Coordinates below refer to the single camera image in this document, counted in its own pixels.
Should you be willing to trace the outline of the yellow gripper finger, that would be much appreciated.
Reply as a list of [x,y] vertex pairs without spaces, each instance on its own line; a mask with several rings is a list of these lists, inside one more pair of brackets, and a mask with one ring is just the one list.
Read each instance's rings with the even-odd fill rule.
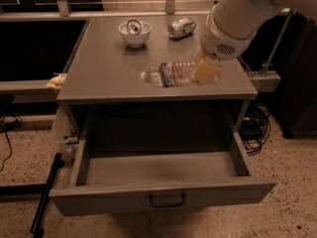
[[218,80],[222,71],[218,59],[202,58],[192,75],[191,82],[199,85],[213,83]]
[[201,61],[205,57],[205,52],[200,45],[197,46],[193,57],[197,61]]

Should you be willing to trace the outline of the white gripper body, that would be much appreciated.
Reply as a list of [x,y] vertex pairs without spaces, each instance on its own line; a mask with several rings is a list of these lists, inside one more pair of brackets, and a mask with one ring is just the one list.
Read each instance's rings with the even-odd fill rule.
[[226,36],[209,14],[201,32],[200,45],[203,52],[218,60],[237,58],[250,44],[250,39],[234,39]]

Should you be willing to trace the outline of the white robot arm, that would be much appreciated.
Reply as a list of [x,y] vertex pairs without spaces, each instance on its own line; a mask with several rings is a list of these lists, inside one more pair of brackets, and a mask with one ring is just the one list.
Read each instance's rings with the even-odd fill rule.
[[218,0],[202,27],[191,81],[200,85],[215,81],[221,62],[243,53],[261,25],[285,8],[317,19],[317,0]]

